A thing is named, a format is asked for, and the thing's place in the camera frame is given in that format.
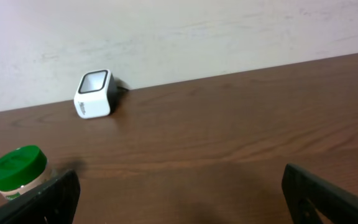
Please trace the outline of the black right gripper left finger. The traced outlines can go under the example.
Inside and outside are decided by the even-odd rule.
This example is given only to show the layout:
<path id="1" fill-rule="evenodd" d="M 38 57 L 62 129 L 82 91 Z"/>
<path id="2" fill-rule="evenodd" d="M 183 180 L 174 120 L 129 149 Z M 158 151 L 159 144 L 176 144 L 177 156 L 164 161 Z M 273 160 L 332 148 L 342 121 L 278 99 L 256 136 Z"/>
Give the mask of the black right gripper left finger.
<path id="1" fill-rule="evenodd" d="M 75 171 L 68 170 L 0 207 L 0 224 L 71 224 L 80 197 Z"/>

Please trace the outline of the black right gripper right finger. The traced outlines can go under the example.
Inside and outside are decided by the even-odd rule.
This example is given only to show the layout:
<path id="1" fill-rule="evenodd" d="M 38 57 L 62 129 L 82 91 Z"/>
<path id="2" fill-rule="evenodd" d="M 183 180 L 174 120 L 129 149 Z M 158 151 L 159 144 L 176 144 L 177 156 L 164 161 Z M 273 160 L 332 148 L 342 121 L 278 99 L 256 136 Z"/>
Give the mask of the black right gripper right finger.
<path id="1" fill-rule="evenodd" d="M 358 196 L 295 164 L 285 166 L 282 191 L 294 223 L 358 223 Z"/>

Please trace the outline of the green-lidded white jar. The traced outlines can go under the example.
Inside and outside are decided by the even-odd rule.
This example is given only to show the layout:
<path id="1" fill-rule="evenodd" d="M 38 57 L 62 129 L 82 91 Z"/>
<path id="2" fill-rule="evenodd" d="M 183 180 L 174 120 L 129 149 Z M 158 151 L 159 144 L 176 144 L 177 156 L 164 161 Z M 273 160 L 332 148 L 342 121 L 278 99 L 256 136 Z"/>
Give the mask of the green-lidded white jar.
<path id="1" fill-rule="evenodd" d="M 0 194 L 6 200 L 14 200 L 56 174 L 38 146 L 17 148 L 0 158 Z"/>

